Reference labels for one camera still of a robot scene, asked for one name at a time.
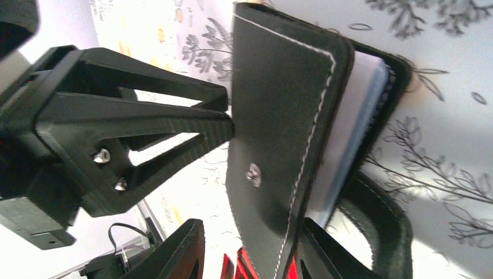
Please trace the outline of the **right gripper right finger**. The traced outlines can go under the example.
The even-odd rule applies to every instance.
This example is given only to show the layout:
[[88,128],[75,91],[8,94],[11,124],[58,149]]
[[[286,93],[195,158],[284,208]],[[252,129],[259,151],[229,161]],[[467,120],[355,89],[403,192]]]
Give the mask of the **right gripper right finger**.
[[298,242],[302,278],[379,278],[310,218]]

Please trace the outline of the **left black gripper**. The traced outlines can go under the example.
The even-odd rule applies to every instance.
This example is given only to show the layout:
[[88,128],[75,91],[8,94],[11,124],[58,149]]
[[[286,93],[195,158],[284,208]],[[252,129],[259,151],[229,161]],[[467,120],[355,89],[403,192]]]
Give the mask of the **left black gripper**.
[[1,91],[1,224],[42,250],[76,242],[87,178],[68,155],[87,157],[88,93],[79,58],[42,59]]

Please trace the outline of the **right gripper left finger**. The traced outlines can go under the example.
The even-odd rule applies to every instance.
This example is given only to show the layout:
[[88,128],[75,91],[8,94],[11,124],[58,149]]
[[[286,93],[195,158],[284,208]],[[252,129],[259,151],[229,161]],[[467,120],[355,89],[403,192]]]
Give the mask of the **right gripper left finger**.
[[202,278],[204,258],[203,221],[188,219],[164,243],[122,278]]

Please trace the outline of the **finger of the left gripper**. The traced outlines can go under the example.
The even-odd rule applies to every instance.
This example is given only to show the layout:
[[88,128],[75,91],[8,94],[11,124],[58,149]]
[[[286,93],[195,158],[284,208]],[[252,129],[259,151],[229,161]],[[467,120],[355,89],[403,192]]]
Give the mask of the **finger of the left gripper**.
[[128,211],[233,135],[222,111],[69,92],[48,101],[35,129],[93,217]]
[[198,101],[198,108],[225,112],[227,90],[222,85],[182,76],[106,48],[50,48],[34,65],[36,74],[53,73],[62,59],[76,56],[61,78],[59,91],[137,100],[135,90]]

